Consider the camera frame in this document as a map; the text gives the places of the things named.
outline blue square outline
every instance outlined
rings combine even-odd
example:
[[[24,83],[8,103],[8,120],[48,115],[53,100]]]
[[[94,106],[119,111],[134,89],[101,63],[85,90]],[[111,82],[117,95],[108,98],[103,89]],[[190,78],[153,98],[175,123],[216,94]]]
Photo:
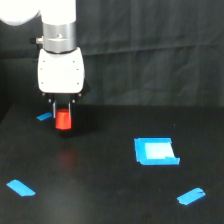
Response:
[[[179,165],[180,158],[148,159],[145,151],[146,143],[172,143],[170,138],[138,138],[134,139],[136,160],[142,165]]]

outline blue tape piece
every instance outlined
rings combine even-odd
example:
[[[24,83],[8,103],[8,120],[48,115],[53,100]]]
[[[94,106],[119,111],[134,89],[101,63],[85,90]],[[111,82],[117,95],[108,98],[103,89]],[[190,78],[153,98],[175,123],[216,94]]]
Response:
[[[205,193],[202,189],[195,188],[194,190],[189,191],[188,193],[178,197],[177,200],[179,201],[180,204],[189,205],[190,203],[204,196],[205,196]]]
[[[139,138],[134,139],[136,160],[142,165],[179,165],[180,158],[148,159],[145,143],[172,143],[170,138]]]
[[[7,184],[9,188],[18,193],[20,196],[33,196],[35,192],[18,180],[13,180]]]
[[[46,120],[50,117],[52,117],[52,113],[46,113],[46,114],[43,114],[43,115],[37,117],[37,119],[40,120],[40,121],[43,121],[43,120]]]
[[[142,165],[179,165],[180,158],[148,159],[141,160],[140,163]]]

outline white paper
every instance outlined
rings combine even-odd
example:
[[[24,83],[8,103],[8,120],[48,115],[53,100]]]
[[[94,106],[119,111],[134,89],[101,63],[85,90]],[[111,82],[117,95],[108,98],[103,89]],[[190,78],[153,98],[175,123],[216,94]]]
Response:
[[[175,157],[170,143],[145,143],[145,151],[147,159]]]

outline blue tape strip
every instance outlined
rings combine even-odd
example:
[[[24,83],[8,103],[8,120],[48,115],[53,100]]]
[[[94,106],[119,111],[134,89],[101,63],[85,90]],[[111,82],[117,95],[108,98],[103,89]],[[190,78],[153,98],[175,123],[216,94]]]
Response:
[[[136,160],[142,165],[179,165],[180,158],[148,159],[145,143],[172,143],[170,138],[139,138],[134,139]]]
[[[148,159],[141,160],[140,163],[142,165],[179,165],[180,158]]]
[[[204,196],[205,196],[205,193],[202,189],[195,188],[194,190],[189,191],[188,193],[178,197],[177,200],[179,201],[180,204],[189,205],[190,203]]]
[[[13,180],[7,184],[9,188],[18,193],[20,196],[33,196],[35,192],[18,180]]]
[[[46,113],[46,114],[43,114],[43,115],[37,117],[37,119],[40,120],[40,121],[43,121],[43,120],[46,120],[50,117],[52,117],[52,113]]]

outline blue tape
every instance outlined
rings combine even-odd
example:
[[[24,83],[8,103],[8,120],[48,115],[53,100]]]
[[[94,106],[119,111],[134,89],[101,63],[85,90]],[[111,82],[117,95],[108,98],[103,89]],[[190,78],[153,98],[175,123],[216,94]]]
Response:
[[[7,186],[22,197],[35,195],[34,191],[32,191],[30,188],[28,188],[26,185],[24,185],[18,180],[11,181],[7,184]]]
[[[146,143],[172,143],[170,138],[139,138],[134,139],[136,160],[142,165],[179,165],[180,158],[148,159],[145,150]]]
[[[40,120],[40,121],[43,121],[43,120],[46,120],[50,117],[52,117],[52,114],[51,113],[46,113],[46,114],[43,114],[43,115],[37,117],[37,119]]]
[[[183,205],[189,205],[190,203],[198,200],[199,198],[202,198],[205,196],[205,193],[200,188],[195,188],[192,191],[189,191],[186,194],[183,194],[182,196],[178,197],[177,200],[180,204]]]

